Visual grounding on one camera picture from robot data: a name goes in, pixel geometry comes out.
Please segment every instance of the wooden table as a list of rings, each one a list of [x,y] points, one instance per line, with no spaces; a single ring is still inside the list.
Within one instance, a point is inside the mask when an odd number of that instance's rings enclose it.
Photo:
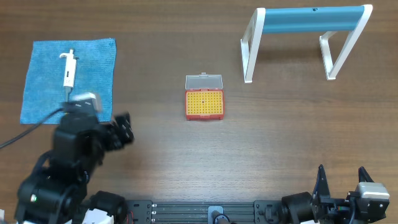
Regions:
[[[373,4],[373,14],[335,81],[326,81],[319,34],[280,34],[262,38],[254,83],[243,83],[239,40],[255,8],[361,4]],[[0,141],[27,128],[19,115],[33,41],[111,37],[114,114],[130,112],[136,141],[106,155],[89,195],[278,200],[312,191],[323,164],[332,197],[345,197],[365,166],[391,194],[380,223],[396,223],[397,8],[396,0],[0,1]],[[335,57],[345,37],[330,40]],[[185,75],[200,72],[223,76],[223,121],[185,120]],[[54,128],[1,150],[0,208],[8,220]]]

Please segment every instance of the blue towel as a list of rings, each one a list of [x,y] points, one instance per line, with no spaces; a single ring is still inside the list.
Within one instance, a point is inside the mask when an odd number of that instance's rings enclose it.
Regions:
[[[99,121],[110,121],[116,60],[115,40],[52,40],[33,43],[26,75],[21,124],[37,123],[61,107],[61,103],[65,101],[63,76],[66,58],[60,58],[60,54],[68,53],[70,48],[75,49],[73,54],[78,58],[75,86],[70,99],[88,91],[99,94],[103,105],[102,113],[98,114]],[[63,113],[60,112],[45,124],[58,124],[62,116]]]

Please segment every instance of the brown wood surface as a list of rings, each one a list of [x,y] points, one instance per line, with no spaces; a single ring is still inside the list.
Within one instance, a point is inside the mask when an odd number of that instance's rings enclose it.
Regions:
[[[373,4],[373,14],[335,81],[320,34],[262,37],[253,84],[244,84],[239,40],[257,7]],[[365,166],[391,194],[398,223],[398,1],[0,1],[0,141],[19,124],[35,40],[115,38],[114,113],[129,111],[134,145],[106,155],[89,195],[252,202],[311,191],[326,169],[345,197]],[[330,40],[337,57],[346,34]],[[185,75],[222,74],[223,121],[185,120]],[[0,208],[12,220],[17,189],[55,126],[0,152]]]

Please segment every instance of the blue bar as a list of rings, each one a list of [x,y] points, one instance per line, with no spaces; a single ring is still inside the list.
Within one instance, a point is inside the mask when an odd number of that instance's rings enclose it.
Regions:
[[[266,9],[263,34],[354,30],[364,6]]]

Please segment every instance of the clear plastic lid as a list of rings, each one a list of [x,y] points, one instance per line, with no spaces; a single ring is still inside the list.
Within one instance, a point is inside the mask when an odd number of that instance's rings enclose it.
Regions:
[[[187,75],[185,80],[186,90],[222,90],[223,89],[223,78],[221,75],[207,75],[206,72],[202,72],[201,75]]]

